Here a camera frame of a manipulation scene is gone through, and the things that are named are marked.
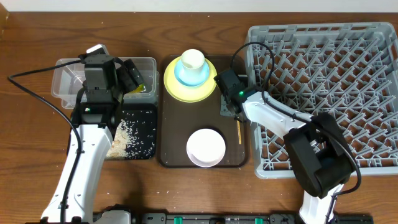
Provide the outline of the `wooden chopstick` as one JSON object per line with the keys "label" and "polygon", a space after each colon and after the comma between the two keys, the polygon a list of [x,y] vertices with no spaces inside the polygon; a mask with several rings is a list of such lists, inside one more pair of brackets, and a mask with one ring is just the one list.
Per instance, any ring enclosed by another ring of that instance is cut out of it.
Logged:
{"label": "wooden chopstick", "polygon": [[265,77],[265,84],[264,84],[264,89],[267,90],[269,86],[269,80],[272,75],[272,67],[270,65],[267,66],[267,75]]}
{"label": "wooden chopstick", "polygon": [[242,135],[241,135],[241,122],[240,121],[236,121],[237,123],[237,133],[238,133],[238,143],[239,145],[242,145]]}

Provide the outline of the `green orange snack wrapper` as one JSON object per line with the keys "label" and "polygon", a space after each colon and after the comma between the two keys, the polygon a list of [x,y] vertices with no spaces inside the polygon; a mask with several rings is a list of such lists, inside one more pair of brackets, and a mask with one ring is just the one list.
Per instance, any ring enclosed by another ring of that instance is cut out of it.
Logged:
{"label": "green orange snack wrapper", "polygon": [[133,93],[141,93],[143,91],[146,91],[146,86],[144,83],[141,83],[140,85],[131,85],[130,90],[129,90],[129,94],[133,94]]}

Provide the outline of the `light blue bowl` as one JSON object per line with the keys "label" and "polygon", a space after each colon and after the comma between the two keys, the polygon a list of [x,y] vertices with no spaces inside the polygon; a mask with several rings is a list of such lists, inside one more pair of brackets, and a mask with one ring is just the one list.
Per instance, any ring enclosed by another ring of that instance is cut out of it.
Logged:
{"label": "light blue bowl", "polygon": [[188,87],[197,87],[207,81],[210,75],[210,68],[206,62],[204,62],[200,68],[187,68],[183,65],[182,61],[178,59],[174,68],[174,75],[181,84]]}

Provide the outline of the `white bowl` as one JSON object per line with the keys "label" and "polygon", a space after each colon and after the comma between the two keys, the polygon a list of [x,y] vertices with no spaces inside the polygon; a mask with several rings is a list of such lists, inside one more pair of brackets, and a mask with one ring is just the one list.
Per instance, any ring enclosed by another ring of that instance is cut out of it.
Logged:
{"label": "white bowl", "polygon": [[187,141],[188,158],[198,167],[213,167],[221,162],[226,152],[223,136],[214,129],[199,129]]}

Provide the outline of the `cream white cup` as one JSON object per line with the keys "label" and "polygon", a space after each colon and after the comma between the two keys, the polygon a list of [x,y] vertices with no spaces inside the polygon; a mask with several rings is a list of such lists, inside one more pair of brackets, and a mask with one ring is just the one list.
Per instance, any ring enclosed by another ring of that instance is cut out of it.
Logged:
{"label": "cream white cup", "polygon": [[188,49],[181,55],[184,72],[191,77],[199,77],[205,64],[204,54],[197,49]]}

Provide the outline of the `rice pile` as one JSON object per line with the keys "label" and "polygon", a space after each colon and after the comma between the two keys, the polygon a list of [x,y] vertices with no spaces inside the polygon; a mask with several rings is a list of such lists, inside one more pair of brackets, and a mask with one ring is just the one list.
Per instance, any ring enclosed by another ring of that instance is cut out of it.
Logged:
{"label": "rice pile", "polygon": [[106,160],[146,160],[155,154],[157,113],[124,110]]}

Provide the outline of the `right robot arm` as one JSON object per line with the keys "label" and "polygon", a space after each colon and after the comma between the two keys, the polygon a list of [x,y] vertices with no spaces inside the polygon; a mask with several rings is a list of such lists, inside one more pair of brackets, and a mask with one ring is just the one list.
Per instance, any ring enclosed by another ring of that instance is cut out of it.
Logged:
{"label": "right robot arm", "polygon": [[294,176],[305,191],[302,221],[331,223],[337,196],[345,193],[344,184],[358,171],[335,118],[294,110],[265,89],[246,86],[232,69],[214,80],[232,113],[243,113],[283,139]]}

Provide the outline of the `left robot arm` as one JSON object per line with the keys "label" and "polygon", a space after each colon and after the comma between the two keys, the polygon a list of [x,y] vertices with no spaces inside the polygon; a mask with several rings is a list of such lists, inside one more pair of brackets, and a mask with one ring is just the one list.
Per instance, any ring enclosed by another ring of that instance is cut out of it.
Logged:
{"label": "left robot arm", "polygon": [[121,121],[123,97],[142,85],[131,59],[82,57],[85,81],[70,122],[67,159],[41,223],[92,223],[94,197],[107,152]]}

